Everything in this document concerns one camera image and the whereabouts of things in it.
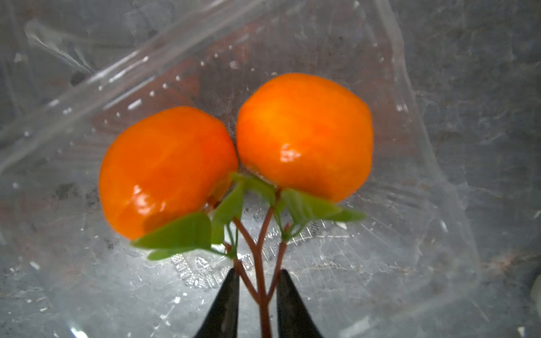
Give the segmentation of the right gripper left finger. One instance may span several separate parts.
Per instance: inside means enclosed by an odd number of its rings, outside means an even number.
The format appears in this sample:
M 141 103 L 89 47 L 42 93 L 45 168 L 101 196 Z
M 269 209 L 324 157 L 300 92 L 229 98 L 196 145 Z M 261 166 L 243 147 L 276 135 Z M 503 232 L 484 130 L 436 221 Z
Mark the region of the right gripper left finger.
M 194 338 L 237 338 L 240 277 L 231 268 Z

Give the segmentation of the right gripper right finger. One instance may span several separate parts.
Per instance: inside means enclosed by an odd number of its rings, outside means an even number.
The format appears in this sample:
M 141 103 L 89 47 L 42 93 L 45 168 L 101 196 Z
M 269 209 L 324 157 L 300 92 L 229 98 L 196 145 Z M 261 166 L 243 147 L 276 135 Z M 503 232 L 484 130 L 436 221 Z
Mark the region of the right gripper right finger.
M 286 269 L 280 271 L 276 293 L 279 338 L 323 338 Z

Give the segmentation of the leafy twin oranges container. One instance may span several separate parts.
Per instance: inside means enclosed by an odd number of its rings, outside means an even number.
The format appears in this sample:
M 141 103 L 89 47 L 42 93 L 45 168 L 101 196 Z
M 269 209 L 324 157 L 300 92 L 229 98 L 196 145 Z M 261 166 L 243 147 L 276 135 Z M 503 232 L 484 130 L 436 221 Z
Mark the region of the leafy twin oranges container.
M 373 144 L 361 98 L 287 73 L 242 104 L 234 135 L 190 106 L 132 125 L 108 148 L 98 193 L 107 223 L 149 260 L 196 250 L 230 259 L 270 337 L 288 243 L 312 222 L 366 218 L 341 203 L 368 179 Z

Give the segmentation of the clear clamshell container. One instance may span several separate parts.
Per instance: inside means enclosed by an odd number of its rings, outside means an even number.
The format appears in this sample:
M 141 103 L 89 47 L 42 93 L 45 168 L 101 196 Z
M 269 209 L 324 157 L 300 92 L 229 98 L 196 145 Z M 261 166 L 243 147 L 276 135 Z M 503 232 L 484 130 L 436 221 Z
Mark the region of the clear clamshell container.
M 72 337 L 192 337 L 230 269 L 197 251 L 150 262 L 104 219 L 102 159 L 132 124 L 195 106 L 235 131 L 263 83 L 309 73 L 370 107 L 371 175 L 312 222 L 284 265 L 324 337 L 394 324 L 469 291 L 479 261 L 438 163 L 387 1 L 3 1 L 1 240 L 39 277 Z

